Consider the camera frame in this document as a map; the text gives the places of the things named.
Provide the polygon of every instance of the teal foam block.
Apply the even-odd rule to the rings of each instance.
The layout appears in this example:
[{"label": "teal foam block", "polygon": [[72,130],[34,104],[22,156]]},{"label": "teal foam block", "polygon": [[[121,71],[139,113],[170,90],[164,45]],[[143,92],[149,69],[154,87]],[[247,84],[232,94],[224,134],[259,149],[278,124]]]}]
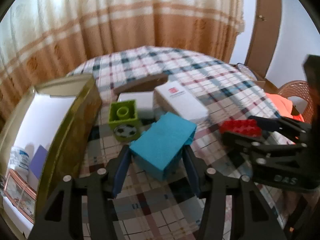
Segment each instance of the teal foam block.
[{"label": "teal foam block", "polygon": [[164,180],[177,168],[182,146],[192,143],[195,132],[196,124],[166,113],[132,142],[130,149],[140,168],[154,178]]}]

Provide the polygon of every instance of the robotic arm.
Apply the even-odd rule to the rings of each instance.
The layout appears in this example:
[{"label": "robotic arm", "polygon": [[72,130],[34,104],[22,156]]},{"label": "robotic arm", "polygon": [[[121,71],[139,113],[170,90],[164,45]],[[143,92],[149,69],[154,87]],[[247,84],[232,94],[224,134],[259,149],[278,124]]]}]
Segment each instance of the robotic arm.
[{"label": "robotic arm", "polygon": [[[319,91],[320,57],[309,56],[304,64],[310,93],[316,106],[312,126],[290,118],[255,119],[263,130],[277,131],[292,140],[293,145],[265,145],[262,139],[225,132],[226,146],[249,156],[253,176],[239,179],[223,176],[202,159],[196,158],[190,146],[182,149],[182,159],[190,186],[198,198],[206,198],[197,240],[221,240],[225,221],[226,196],[232,195],[232,240],[287,240],[268,203],[256,187],[259,182],[297,192],[314,191],[320,185]],[[50,195],[46,206],[30,233],[29,240],[83,239],[81,197],[88,196],[88,217],[92,240],[117,240],[108,198],[121,191],[131,161],[129,146],[124,146],[106,168],[89,177],[65,176]]]}]

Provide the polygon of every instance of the green toy block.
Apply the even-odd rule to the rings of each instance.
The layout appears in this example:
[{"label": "green toy block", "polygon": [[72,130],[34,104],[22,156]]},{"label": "green toy block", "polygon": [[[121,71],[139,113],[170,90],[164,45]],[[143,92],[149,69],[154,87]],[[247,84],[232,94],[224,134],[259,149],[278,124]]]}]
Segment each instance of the green toy block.
[{"label": "green toy block", "polygon": [[109,126],[120,142],[140,137],[141,122],[138,119],[136,100],[113,102],[109,111]]}]

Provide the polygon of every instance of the door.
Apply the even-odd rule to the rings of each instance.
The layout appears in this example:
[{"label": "door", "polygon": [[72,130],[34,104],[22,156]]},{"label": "door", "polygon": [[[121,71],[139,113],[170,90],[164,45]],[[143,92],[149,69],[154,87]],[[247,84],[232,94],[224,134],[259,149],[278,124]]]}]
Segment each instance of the door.
[{"label": "door", "polygon": [[276,48],[281,0],[257,0],[256,20],[245,65],[265,77]]}]

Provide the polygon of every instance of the white box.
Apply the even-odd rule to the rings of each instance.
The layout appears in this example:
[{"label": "white box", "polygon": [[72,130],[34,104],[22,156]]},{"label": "white box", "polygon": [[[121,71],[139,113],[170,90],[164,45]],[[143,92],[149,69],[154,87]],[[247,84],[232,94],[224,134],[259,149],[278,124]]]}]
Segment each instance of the white box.
[{"label": "white box", "polygon": [[193,123],[201,123],[208,118],[208,109],[177,81],[157,86],[155,98],[164,110]]},{"label": "white box", "polygon": [[118,102],[136,100],[136,108],[139,119],[153,119],[155,117],[153,111],[153,92],[132,92],[121,93]]},{"label": "white box", "polygon": [[33,228],[33,224],[10,202],[7,197],[3,197],[3,209],[8,217],[15,224],[21,233],[24,233],[26,238]]}]

